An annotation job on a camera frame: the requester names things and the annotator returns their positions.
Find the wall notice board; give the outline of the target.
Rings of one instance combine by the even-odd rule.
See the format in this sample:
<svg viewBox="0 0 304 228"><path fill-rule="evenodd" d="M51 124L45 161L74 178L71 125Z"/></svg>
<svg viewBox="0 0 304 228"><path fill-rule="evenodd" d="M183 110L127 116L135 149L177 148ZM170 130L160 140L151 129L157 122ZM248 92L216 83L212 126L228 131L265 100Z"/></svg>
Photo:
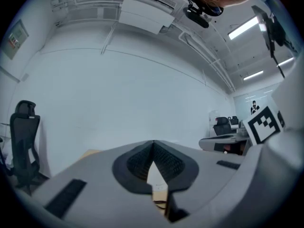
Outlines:
<svg viewBox="0 0 304 228"><path fill-rule="evenodd" d="M12 60L28 37L29 34L22 20L19 19L4 36L0 49Z"/></svg>

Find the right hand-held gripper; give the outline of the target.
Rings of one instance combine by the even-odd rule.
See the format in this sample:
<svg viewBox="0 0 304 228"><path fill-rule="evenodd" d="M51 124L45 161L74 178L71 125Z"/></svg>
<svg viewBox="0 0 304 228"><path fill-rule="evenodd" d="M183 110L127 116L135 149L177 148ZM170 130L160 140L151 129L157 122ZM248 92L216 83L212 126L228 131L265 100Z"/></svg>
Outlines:
<svg viewBox="0 0 304 228"><path fill-rule="evenodd" d="M243 120L243 125L253 145L263 144L271 136L283 131L277 112L268 105Z"/></svg>

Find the ceiling light strip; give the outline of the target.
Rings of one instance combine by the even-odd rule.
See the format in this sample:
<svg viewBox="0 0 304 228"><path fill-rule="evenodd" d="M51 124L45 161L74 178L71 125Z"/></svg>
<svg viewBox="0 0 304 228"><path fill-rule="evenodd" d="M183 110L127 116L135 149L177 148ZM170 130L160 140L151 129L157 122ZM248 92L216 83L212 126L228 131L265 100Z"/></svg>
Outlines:
<svg viewBox="0 0 304 228"><path fill-rule="evenodd" d="M261 75L261 74L263 74L263 73L264 73L264 71L261 70L261 71L259 71L259 72L256 72L256 73L254 73L254 74L251 74L251 75L249 75L249 76L244 77L243 80L246 81L246 80L252 79L252 78L254 78L254 77L256 77L256 76L259 76L259 75Z"/></svg>
<svg viewBox="0 0 304 228"><path fill-rule="evenodd" d="M283 62L280 62L278 65L277 65L277 67L281 67L281 66L283 66L283 65L285 65L285 64L287 64L287 63L289 63L289 62L292 62L294 60L294 57L291 57L291 58L289 58L289 59L287 59L287 60L285 60L285 61L283 61Z"/></svg>
<svg viewBox="0 0 304 228"><path fill-rule="evenodd" d="M250 20L248 20L247 22L241 24L239 27L237 27L236 29L234 29L230 33L228 33L228 37L231 40L233 40L233 39L235 39L236 37L238 37L239 35L246 32L247 30L249 30L250 28L252 28L253 26L255 26L257 24L258 24L257 17L253 17Z"/></svg>

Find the white ceiling air conditioner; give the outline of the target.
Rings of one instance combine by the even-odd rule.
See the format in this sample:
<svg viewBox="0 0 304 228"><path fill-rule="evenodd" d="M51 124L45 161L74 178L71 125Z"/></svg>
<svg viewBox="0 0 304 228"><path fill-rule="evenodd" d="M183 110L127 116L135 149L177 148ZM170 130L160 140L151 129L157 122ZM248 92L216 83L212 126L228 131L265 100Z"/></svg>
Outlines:
<svg viewBox="0 0 304 228"><path fill-rule="evenodd" d="M160 0L123 0L120 5L119 23L137 27L158 34L163 27L168 28L174 21L174 8Z"/></svg>

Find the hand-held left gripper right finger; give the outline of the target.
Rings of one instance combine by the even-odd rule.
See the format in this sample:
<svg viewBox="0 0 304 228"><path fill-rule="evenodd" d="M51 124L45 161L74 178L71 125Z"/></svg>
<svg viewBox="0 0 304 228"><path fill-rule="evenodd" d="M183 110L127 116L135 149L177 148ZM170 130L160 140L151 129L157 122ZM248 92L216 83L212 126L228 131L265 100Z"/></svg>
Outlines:
<svg viewBox="0 0 304 228"><path fill-rule="evenodd" d="M212 211L211 202L236 173L218 161L240 164L243 158L183 147L170 142L153 142L153 161L168 185L165 217L153 218L153 228L211 228L223 214Z"/></svg>

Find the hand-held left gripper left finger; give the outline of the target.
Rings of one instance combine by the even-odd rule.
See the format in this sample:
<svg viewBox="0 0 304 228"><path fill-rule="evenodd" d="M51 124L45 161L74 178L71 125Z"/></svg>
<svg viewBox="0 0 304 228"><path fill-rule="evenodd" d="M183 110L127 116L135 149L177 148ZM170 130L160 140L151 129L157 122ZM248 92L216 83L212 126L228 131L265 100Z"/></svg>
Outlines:
<svg viewBox="0 0 304 228"><path fill-rule="evenodd" d="M21 203L42 226L48 228L165 228L167 219L151 195L130 193L115 179L113 162L139 142L84 157L41 185L32 196L17 191ZM71 181L86 183L63 218L46 205Z"/></svg>

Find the black office chair with headrest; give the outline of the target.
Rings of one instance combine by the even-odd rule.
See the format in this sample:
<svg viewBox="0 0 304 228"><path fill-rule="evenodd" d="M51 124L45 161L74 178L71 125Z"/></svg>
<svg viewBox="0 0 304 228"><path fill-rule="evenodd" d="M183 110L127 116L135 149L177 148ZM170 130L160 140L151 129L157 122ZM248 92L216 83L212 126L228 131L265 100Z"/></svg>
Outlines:
<svg viewBox="0 0 304 228"><path fill-rule="evenodd" d="M13 169L17 177L17 188L25 187L31 195L30 186L39 185L34 181L39 176L40 161L35 149L35 138L40 116L35 114L36 104L21 100L10 117L10 135L13 156Z"/></svg>

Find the white desk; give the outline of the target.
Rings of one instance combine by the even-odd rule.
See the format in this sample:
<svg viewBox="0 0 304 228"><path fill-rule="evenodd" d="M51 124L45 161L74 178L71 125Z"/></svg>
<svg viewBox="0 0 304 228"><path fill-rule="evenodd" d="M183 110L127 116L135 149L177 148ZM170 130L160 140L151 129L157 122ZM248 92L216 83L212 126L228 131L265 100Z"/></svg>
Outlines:
<svg viewBox="0 0 304 228"><path fill-rule="evenodd" d="M199 140L202 150L209 152L223 152L237 155L246 155L252 142L248 136L237 133L224 134Z"/></svg>

